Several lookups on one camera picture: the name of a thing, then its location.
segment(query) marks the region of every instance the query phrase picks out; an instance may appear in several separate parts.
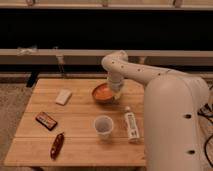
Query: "paper cup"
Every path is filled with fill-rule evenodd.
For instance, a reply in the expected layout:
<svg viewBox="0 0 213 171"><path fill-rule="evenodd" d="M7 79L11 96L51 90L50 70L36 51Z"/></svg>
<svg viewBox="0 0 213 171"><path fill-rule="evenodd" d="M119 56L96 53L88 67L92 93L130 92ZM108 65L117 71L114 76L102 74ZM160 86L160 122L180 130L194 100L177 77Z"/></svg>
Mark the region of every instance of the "paper cup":
<svg viewBox="0 0 213 171"><path fill-rule="evenodd" d="M94 121L95 130L102 140L108 140L113 130L113 120L106 115L98 116Z"/></svg>

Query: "bowl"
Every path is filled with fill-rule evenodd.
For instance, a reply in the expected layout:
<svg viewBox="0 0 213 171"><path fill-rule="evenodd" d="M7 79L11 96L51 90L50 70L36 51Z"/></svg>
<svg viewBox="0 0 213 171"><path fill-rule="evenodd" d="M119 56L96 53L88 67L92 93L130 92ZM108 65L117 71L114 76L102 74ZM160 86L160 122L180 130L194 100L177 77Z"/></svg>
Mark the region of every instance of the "bowl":
<svg viewBox="0 0 213 171"><path fill-rule="evenodd" d="M92 97L97 103L111 103L114 99L114 94L108 87L107 83L98 85L92 91Z"/></svg>

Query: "small bottle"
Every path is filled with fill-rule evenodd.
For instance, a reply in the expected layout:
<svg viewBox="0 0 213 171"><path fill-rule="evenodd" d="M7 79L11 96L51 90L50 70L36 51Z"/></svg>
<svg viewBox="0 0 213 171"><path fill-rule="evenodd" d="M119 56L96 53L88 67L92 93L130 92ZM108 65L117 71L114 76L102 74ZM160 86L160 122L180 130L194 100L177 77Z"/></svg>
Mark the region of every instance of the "small bottle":
<svg viewBox="0 0 213 171"><path fill-rule="evenodd" d="M133 112L131 112L131 108L129 106L125 107L124 118L127 123L127 134L129 142L138 142L140 139L140 135L136 124L135 115Z"/></svg>

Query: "candy bar wrapper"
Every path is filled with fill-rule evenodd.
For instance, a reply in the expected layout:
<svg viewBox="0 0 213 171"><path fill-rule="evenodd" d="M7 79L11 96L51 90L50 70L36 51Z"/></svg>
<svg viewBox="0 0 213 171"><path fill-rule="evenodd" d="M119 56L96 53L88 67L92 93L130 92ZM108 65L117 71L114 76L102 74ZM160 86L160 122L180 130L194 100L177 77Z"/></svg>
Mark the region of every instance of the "candy bar wrapper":
<svg viewBox="0 0 213 171"><path fill-rule="evenodd" d="M57 122L51 118L47 113L40 112L35 118L40 124L45 126L49 131L57 125Z"/></svg>

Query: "sausage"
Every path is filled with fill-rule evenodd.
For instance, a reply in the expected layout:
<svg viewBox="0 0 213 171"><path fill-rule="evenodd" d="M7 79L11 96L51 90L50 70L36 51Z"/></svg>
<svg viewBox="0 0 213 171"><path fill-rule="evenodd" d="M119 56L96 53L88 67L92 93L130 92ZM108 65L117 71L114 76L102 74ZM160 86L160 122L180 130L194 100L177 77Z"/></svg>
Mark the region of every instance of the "sausage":
<svg viewBox="0 0 213 171"><path fill-rule="evenodd" d="M50 157L56 159L64 143L64 133L58 134L50 150Z"/></svg>

